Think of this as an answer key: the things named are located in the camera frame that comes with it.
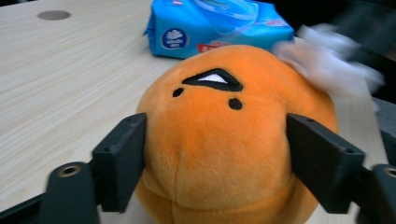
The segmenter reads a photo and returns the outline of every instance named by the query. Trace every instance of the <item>plush toy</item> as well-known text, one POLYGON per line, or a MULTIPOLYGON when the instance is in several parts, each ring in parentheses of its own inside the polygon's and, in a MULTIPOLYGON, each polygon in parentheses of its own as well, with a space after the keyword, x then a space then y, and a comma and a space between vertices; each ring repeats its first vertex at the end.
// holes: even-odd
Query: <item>plush toy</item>
POLYGON ((305 223, 317 201, 290 168, 288 113, 337 132, 329 95, 273 54, 229 46, 158 78, 136 187, 158 223, 305 223))

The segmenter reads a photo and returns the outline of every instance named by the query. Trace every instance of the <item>blue package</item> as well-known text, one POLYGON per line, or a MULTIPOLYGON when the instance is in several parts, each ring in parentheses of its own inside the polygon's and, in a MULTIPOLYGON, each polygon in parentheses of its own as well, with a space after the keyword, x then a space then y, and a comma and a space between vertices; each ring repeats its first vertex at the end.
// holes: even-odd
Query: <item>blue package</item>
POLYGON ((273 4, 251 0, 154 0, 146 34, 154 55, 180 59, 227 45, 271 50, 294 38, 273 4))

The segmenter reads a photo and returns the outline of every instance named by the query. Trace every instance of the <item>table surface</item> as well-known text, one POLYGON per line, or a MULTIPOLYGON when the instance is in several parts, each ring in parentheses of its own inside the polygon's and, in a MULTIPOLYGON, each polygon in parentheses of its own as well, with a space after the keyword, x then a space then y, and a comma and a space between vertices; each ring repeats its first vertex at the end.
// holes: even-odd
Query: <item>table surface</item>
MULTIPOLYGON (((39 0, 0 7, 0 211, 44 191, 48 174, 89 161, 93 148, 134 113, 148 85, 180 62, 154 57, 143 36, 150 1, 39 0), (47 21, 51 10, 71 14, 47 21)), ((334 99, 340 135, 386 162, 369 93, 334 99)), ((319 206, 308 223, 354 223, 319 206)), ((103 223, 152 223, 133 197, 103 223)))

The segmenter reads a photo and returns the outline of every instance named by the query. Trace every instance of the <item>screw hole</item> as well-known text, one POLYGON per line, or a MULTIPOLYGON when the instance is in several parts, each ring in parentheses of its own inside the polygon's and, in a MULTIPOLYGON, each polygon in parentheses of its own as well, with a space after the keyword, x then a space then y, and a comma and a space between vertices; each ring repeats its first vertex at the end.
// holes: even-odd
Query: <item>screw hole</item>
POLYGON ((385 172, 388 175, 392 176, 393 178, 396 178, 396 170, 395 169, 387 168, 387 169, 385 169, 385 172))
POLYGON ((80 166, 72 165, 64 167, 58 174, 60 177, 68 177, 77 174, 81 170, 80 166))
POLYGON ((347 154, 353 154, 354 153, 354 151, 352 149, 350 149, 350 148, 345 148, 344 151, 347 154))

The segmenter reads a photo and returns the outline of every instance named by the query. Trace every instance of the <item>white cloth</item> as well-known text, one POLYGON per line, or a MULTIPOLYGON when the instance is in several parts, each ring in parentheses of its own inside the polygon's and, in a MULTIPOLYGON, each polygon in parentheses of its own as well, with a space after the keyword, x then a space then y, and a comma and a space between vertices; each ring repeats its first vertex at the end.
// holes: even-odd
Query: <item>white cloth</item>
POLYGON ((354 86, 358 78, 364 78, 370 92, 375 92, 384 84, 384 78, 366 65, 347 62, 346 58, 359 44, 333 29, 328 24, 303 26, 297 32, 302 41, 280 42, 273 53, 330 95, 359 94, 354 86))

